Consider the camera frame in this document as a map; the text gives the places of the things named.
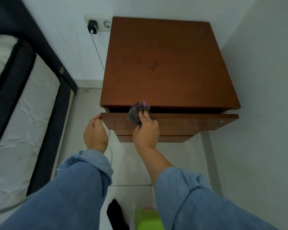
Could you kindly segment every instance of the black charger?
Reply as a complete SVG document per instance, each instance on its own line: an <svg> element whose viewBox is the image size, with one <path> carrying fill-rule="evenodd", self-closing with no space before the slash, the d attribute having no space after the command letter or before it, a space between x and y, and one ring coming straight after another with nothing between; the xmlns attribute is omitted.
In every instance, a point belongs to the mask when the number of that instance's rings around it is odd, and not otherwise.
<svg viewBox="0 0 288 230"><path fill-rule="evenodd" d="M88 21L88 31L91 34L91 30L93 30L93 34L97 34L98 31L98 23L95 20Z"/></svg>

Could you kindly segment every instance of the denim sleeve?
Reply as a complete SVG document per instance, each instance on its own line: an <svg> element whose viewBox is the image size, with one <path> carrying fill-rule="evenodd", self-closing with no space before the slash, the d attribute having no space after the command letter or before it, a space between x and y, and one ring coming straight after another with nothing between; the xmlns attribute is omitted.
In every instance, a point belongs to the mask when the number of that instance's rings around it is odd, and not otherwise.
<svg viewBox="0 0 288 230"><path fill-rule="evenodd" d="M112 173L101 152L80 151L63 162L58 175L2 223L0 230L98 229Z"/></svg>
<svg viewBox="0 0 288 230"><path fill-rule="evenodd" d="M167 168L155 185L163 226L171 229L276 229L214 193L200 174Z"/></svg>

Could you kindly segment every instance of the wood surface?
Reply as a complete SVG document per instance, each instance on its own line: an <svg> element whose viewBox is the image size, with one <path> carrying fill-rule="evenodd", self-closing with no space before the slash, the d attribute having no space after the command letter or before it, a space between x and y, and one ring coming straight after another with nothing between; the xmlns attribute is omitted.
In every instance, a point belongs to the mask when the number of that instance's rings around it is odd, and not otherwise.
<svg viewBox="0 0 288 230"><path fill-rule="evenodd" d="M100 113L101 120L116 135L132 135L135 124L127 113ZM204 130L216 130L237 119L237 114L150 114L159 123L160 135L196 135Z"/></svg>
<svg viewBox="0 0 288 230"><path fill-rule="evenodd" d="M173 136L159 136L159 143L183 143L191 139L192 135L173 135ZM118 135L119 142L133 142L132 135Z"/></svg>
<svg viewBox="0 0 288 230"><path fill-rule="evenodd" d="M113 17L100 105L238 109L210 23Z"/></svg>

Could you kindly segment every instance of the wall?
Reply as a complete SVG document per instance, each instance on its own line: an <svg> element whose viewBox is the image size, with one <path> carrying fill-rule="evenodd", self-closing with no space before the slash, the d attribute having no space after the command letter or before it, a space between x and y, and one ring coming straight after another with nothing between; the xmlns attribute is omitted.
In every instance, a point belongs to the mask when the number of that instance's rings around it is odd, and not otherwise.
<svg viewBox="0 0 288 230"><path fill-rule="evenodd" d="M255 0L23 0L74 79L103 80L104 71L84 14L211 22L219 46ZM94 36L105 64L109 33Z"/></svg>
<svg viewBox="0 0 288 230"><path fill-rule="evenodd" d="M257 0L221 51L242 106L210 132L223 194L288 229L288 0Z"/></svg>

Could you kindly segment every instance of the gray rag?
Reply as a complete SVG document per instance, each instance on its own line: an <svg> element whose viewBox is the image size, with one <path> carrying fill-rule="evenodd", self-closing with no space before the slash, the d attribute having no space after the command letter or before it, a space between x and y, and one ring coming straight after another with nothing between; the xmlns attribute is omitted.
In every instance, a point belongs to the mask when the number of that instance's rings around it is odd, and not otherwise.
<svg viewBox="0 0 288 230"><path fill-rule="evenodd" d="M129 109L129 112L127 114L127 119L131 123L137 124L140 127L142 127L142 123L141 123L140 117L139 117L139 111L148 111L148 113L150 114L149 110L150 110L150 106L147 105L146 102L143 102L141 104L139 102L136 102Z"/></svg>

